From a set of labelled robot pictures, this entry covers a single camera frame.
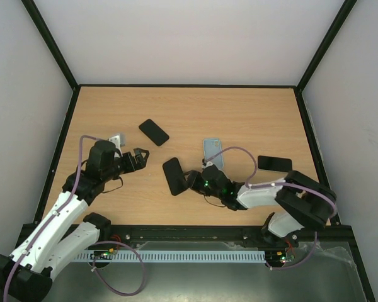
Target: black frame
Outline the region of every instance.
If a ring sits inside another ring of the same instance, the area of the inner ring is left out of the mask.
[[[312,58],[308,68],[306,69],[304,75],[302,76],[299,84],[297,86],[269,86],[269,85],[157,85],[157,84],[78,84],[75,80],[70,68],[68,67],[66,60],[61,54],[52,34],[50,33],[45,21],[42,18],[36,4],[33,0],[21,0],[24,4],[26,10],[28,11],[31,19],[35,23],[38,31],[40,32],[42,38],[47,44],[49,50],[51,51],[54,59],[58,63],[61,71],[63,72],[65,78],[67,79],[70,87],[73,90],[72,98],[70,101],[69,109],[67,110],[66,118],[64,120],[63,127],[60,132],[60,137],[56,145],[55,154],[52,159],[49,172],[43,187],[42,195],[38,204],[37,211],[35,213],[33,223],[23,225],[20,236],[17,241],[17,245],[20,244],[24,239],[31,234],[36,225],[42,220],[43,212],[47,203],[50,189],[54,180],[57,165],[60,160],[60,155],[66,140],[67,132],[72,120],[72,115],[76,102],[79,96],[81,87],[86,86],[105,86],[105,87],[218,87],[218,88],[281,88],[281,89],[293,89],[295,98],[297,100],[297,105],[299,107],[302,123],[306,132],[308,144],[311,150],[311,155],[314,161],[316,172],[320,183],[329,187],[328,178],[324,169],[321,153],[316,141],[316,137],[309,119],[308,111],[306,109],[306,104],[302,97],[302,92],[305,89],[307,83],[311,79],[314,71],[317,69],[320,61],[324,57],[326,51],[329,49],[332,41],[339,32],[341,26],[345,22],[347,16],[350,14],[352,8],[354,7],[357,0],[345,0],[342,7],[340,8],[336,18],[332,22],[328,32],[323,38],[319,48],[317,49],[314,57]],[[372,292],[367,273],[364,268],[364,264],[361,259],[360,252],[355,241],[353,230],[350,226],[345,226],[341,224],[339,216],[336,215],[331,219],[331,226],[326,227],[323,231],[319,232],[320,241],[330,241],[330,242],[348,242],[350,249],[352,251],[352,256],[354,262],[357,265],[358,274],[360,276],[362,286],[366,295],[366,298],[370,302],[374,302],[374,294]],[[76,226],[73,225],[70,228],[70,232]],[[118,234],[129,235],[130,243],[137,244],[145,241],[157,241],[157,240],[168,240],[168,241],[229,241],[237,242],[238,244],[244,245],[245,247],[258,247],[261,250],[271,250],[272,248],[263,245],[261,242],[254,238],[253,234],[260,231],[260,226],[139,226],[139,225],[113,225],[113,232]],[[300,241],[312,241],[313,232],[301,230],[298,236]]]

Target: cable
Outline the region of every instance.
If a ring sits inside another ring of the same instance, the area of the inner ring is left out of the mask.
[[[272,267],[267,261],[266,261],[266,266],[269,268],[271,271],[283,271],[285,269],[295,269],[296,267],[299,267],[301,264],[305,263],[308,261],[309,258],[311,258],[312,254],[314,253],[316,249],[316,244],[318,243],[318,233],[315,232],[314,235],[314,243],[312,245],[312,249],[309,251],[308,255],[306,255],[305,258],[303,258],[300,262],[292,265],[292,266],[285,266],[285,267]]]
[[[74,186],[71,190],[70,196],[66,200],[66,202],[57,210],[58,213],[62,211],[71,201],[71,199],[74,196],[74,193],[76,192],[78,182],[80,180],[80,174],[81,174],[81,162],[83,161],[83,139],[89,138],[92,140],[101,140],[100,138],[92,137],[89,135],[82,135],[80,137],[79,142],[79,154],[78,154],[78,165],[77,165],[77,172],[76,172],[76,181],[74,183]],[[52,220],[56,217],[56,215],[51,215],[48,220],[41,226],[41,228],[38,230],[38,232],[35,234],[35,236],[31,239],[30,243],[26,246],[25,250],[28,252],[33,244],[38,240],[39,236],[42,234],[42,232],[47,228],[47,226],[52,222]],[[22,254],[20,258],[15,262],[15,265],[11,269],[10,273],[8,274],[6,285],[4,285],[4,292],[3,292],[3,302],[8,302],[8,289],[10,287],[11,280],[19,266],[19,264],[22,262],[22,260],[25,258],[26,254]]]
[[[141,267],[142,267],[142,271],[143,271],[143,278],[142,278],[142,281],[141,281],[141,284],[139,286],[139,288],[134,291],[133,293],[123,293],[121,291],[118,291],[116,289],[114,289],[113,287],[111,287],[102,277],[102,275],[100,274],[100,272],[96,269],[95,267],[95,261],[97,260],[97,257],[94,258],[94,261],[93,261],[93,272],[96,274],[96,276],[102,281],[102,283],[113,293],[115,294],[118,294],[119,296],[123,296],[123,297],[131,297],[131,296],[134,296],[136,294],[138,294],[139,292],[141,292],[143,289],[144,289],[144,286],[146,285],[146,281],[147,281],[147,270],[146,270],[146,267],[144,265],[144,262],[143,260],[141,259],[141,256],[138,252],[136,252],[133,248],[129,247],[127,244],[124,244],[122,242],[117,242],[117,241],[100,241],[100,242],[96,242],[94,243],[92,246],[94,245],[100,245],[100,244],[117,244],[117,245],[120,245],[121,247],[125,247],[126,249],[132,251],[137,259],[140,261],[140,264],[141,264]]]
[[[119,237],[119,235],[114,234],[110,238],[111,239],[116,239],[116,241],[118,241],[118,242],[122,242],[122,239]],[[119,245],[116,246],[116,251],[117,252],[119,251]]]
[[[334,217],[338,212],[338,208],[336,207],[335,203],[332,200],[330,200],[328,197],[326,197],[324,194],[321,194],[315,190],[309,189],[308,187],[300,186],[298,184],[292,184],[289,182],[272,182],[270,184],[254,184],[254,185],[251,185],[250,189],[263,189],[264,187],[272,187],[272,186],[293,187],[295,189],[300,189],[305,192],[311,193],[319,198],[322,198],[332,207],[332,214],[329,216],[329,218]]]
[[[216,207],[218,207],[218,208],[225,208],[225,207],[226,207],[226,206],[220,206],[220,205],[218,205],[218,204],[211,203],[210,201],[207,200],[207,198],[206,198],[205,195],[203,195],[203,197],[204,197],[204,200],[206,200],[206,202],[207,202],[208,204],[211,204],[212,206],[216,206]]]
[[[286,238],[285,238],[285,242],[289,245],[289,249],[287,250],[287,252],[290,250],[295,257],[296,255],[295,255],[295,251],[294,251],[292,244]]]
[[[118,179],[120,180],[120,186],[119,187],[116,187],[115,189],[112,189],[112,190],[109,190],[109,191],[103,191],[102,194],[114,192],[115,190],[120,189],[121,187],[123,187],[123,179],[120,176],[119,176]]]
[[[252,179],[253,176],[255,176],[256,171],[258,170],[258,164],[256,163],[256,159],[253,157],[252,153],[249,152],[248,150],[246,150],[245,148],[242,148],[242,147],[228,147],[228,148],[225,148],[225,149],[221,150],[219,153],[217,153],[217,154],[209,157],[208,159],[206,159],[206,162],[210,162],[211,160],[215,159],[220,154],[224,153],[225,151],[231,150],[231,149],[242,150],[243,152],[245,152],[246,154],[248,154],[251,157],[251,159],[253,161],[253,164],[255,165],[255,169],[253,170],[253,173],[245,180],[245,186],[247,188],[249,188],[249,181]]]

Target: black corner post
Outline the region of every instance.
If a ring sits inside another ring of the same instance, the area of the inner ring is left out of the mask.
[[[43,212],[45,211],[45,207],[46,207],[46,202],[49,197],[50,188],[52,187],[52,183],[55,178],[57,165],[59,164],[60,155],[62,154],[64,142],[66,141],[67,132],[69,131],[74,108],[76,107],[76,104],[77,104],[78,95],[80,93],[80,87],[81,87],[80,85],[77,85],[77,87],[73,90],[70,104],[67,109],[66,117],[64,118],[63,127],[60,131],[60,136],[56,144],[55,153],[53,155],[52,162],[50,163],[48,175],[45,180],[45,185],[43,187],[43,191],[39,199],[38,208],[34,217],[34,224],[38,224],[42,220]]]
[[[32,21],[34,22],[35,26],[37,27],[38,31],[40,32],[42,38],[45,40],[46,45],[48,46],[50,52],[52,53],[53,57],[55,58],[57,65],[59,65],[61,71],[64,74],[64,77],[69,82],[71,89],[77,89],[77,81],[74,78],[73,74],[69,66],[64,60],[62,53],[60,52],[55,39],[53,38],[52,34],[50,33],[48,26],[46,25],[45,21],[40,14],[37,5],[33,0],[21,0],[24,4],[28,14],[30,14]]]
[[[316,68],[318,67],[319,63],[321,62],[322,58],[324,57],[326,51],[328,51],[329,46],[332,44],[335,36],[339,32],[341,26],[346,21],[347,16],[352,11],[354,4],[357,0],[345,0],[343,5],[341,6],[336,18],[333,20],[331,26],[329,27],[328,32],[325,34],[318,50],[314,54],[311,62],[309,63],[307,70],[305,71],[304,75],[302,76],[300,83],[298,83],[297,90],[298,92],[303,92],[305,87],[307,86],[309,80],[311,79],[313,73],[315,72]]]

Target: wire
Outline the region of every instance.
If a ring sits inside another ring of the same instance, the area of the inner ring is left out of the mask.
[[[88,159],[86,159],[84,162],[81,163],[81,167],[88,161]]]
[[[110,238],[115,238],[117,241],[122,242],[122,239],[119,237],[119,235],[113,234]]]
[[[59,207],[59,209],[57,210],[58,213],[60,213],[60,211],[62,211],[71,202],[71,199],[73,198],[74,193],[76,192],[76,189],[77,189],[77,186],[78,186],[78,182],[80,180],[81,163],[83,161],[83,139],[84,138],[89,138],[89,139],[92,139],[92,140],[101,140],[100,138],[92,137],[92,136],[89,136],[89,135],[82,135],[80,137],[79,154],[78,154],[78,165],[77,165],[77,172],[76,172],[76,180],[75,180],[74,186],[73,186],[73,188],[72,188],[72,190],[70,192],[70,196],[68,197],[68,199],[66,200],[66,202],[61,207]],[[32,248],[33,244],[38,240],[39,236],[43,233],[43,231],[47,228],[47,226],[50,224],[50,222],[52,222],[52,220],[55,217],[56,217],[56,215],[49,216],[48,220],[40,227],[40,229],[37,231],[37,233],[35,234],[35,236],[31,239],[30,243],[26,246],[25,250],[27,252]],[[20,257],[18,258],[18,260],[15,262],[15,265],[11,269],[10,273],[8,274],[6,284],[4,285],[3,302],[8,302],[8,290],[9,290],[9,287],[10,287],[11,280],[12,280],[12,278],[13,278],[13,276],[14,276],[14,274],[15,274],[18,266],[19,266],[19,264],[25,258],[25,255],[26,254],[21,254],[20,255]]]
[[[312,249],[309,251],[308,255],[306,255],[305,258],[303,258],[300,262],[292,265],[292,266],[285,266],[285,267],[272,267],[267,261],[266,261],[266,266],[269,268],[269,270],[271,271],[283,271],[285,269],[295,269],[296,267],[299,267],[301,264],[305,263],[308,261],[309,258],[311,258],[311,256],[313,255],[315,249],[316,249],[316,245],[318,243],[318,233],[315,232],[315,235],[314,235],[314,243],[312,245]]]
[[[292,244],[287,239],[285,239],[285,242],[289,245],[289,249],[287,250],[287,252],[289,250],[291,250],[291,252],[293,253],[293,255],[295,257],[295,251],[294,251],[294,248],[293,248]]]
[[[119,180],[120,180],[120,186],[119,187],[116,187],[115,189],[112,189],[112,190],[109,190],[109,191],[103,191],[102,194],[114,192],[115,190],[120,189],[121,187],[123,187],[123,179],[120,176],[119,176]]]
[[[225,151],[228,151],[228,150],[231,150],[231,149],[237,149],[237,150],[242,150],[243,152],[245,152],[246,154],[248,154],[252,161],[253,161],[253,164],[255,165],[255,168],[253,170],[253,173],[245,180],[245,186],[249,188],[249,181],[252,179],[253,176],[255,176],[256,174],[256,171],[258,170],[258,164],[256,163],[256,159],[253,157],[252,153],[249,152],[248,150],[246,150],[245,148],[242,148],[242,147],[228,147],[228,148],[225,148],[223,150],[221,150],[219,153],[209,157],[208,159],[206,159],[206,162],[210,162],[211,160],[215,159],[217,156],[219,156],[220,154],[224,153]]]
[[[208,201],[208,200],[206,199],[206,195],[203,195],[203,197],[204,197],[204,200],[206,200],[206,202],[207,202],[208,204],[211,204],[212,206],[216,206],[216,207],[218,207],[218,208],[225,208],[225,207],[226,207],[226,206],[219,206],[218,204],[211,203],[210,201]]]
[[[143,289],[144,289],[144,286],[146,285],[146,281],[147,281],[147,270],[146,270],[146,267],[144,265],[144,262],[143,260],[141,259],[141,256],[138,252],[136,252],[133,248],[129,247],[127,244],[124,244],[122,242],[117,242],[117,241],[100,241],[100,242],[96,242],[94,243],[92,246],[94,245],[100,245],[100,244],[117,244],[117,245],[120,245],[121,247],[125,247],[126,249],[132,251],[137,259],[140,261],[140,264],[141,264],[141,268],[142,268],[142,271],[143,271],[143,277],[142,277],[142,281],[141,281],[141,284],[139,286],[139,288],[134,291],[133,293],[123,293],[121,291],[118,291],[116,289],[114,289],[113,287],[111,287],[102,277],[102,275],[100,274],[100,272],[96,269],[95,267],[95,261],[97,260],[97,257],[94,258],[94,261],[93,261],[93,272],[96,274],[96,276],[102,281],[102,283],[113,293],[115,294],[118,294],[119,296],[123,296],[123,297],[130,297],[130,296],[134,296],[136,294],[138,294],[139,292],[141,292]]]

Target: black smartphone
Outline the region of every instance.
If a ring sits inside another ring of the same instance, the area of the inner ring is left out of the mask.
[[[258,168],[268,171],[290,172],[292,170],[292,161],[281,157],[259,155]]]
[[[165,162],[163,164],[163,170],[169,190],[173,196],[181,194],[188,189],[181,164],[176,157]]]
[[[169,135],[150,119],[140,124],[139,129],[158,147],[169,140]]]

